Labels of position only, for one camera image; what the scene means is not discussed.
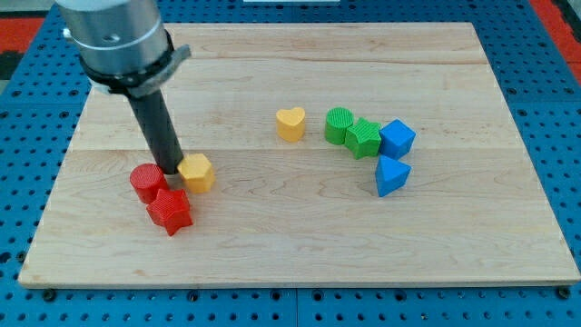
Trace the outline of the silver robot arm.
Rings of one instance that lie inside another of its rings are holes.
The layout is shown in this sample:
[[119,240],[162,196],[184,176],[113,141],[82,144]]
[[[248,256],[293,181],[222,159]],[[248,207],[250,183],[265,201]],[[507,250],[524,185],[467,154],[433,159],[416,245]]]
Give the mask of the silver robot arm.
[[91,83],[106,94],[141,98],[161,89],[191,56],[175,47],[155,0],[57,0],[64,38],[80,52]]

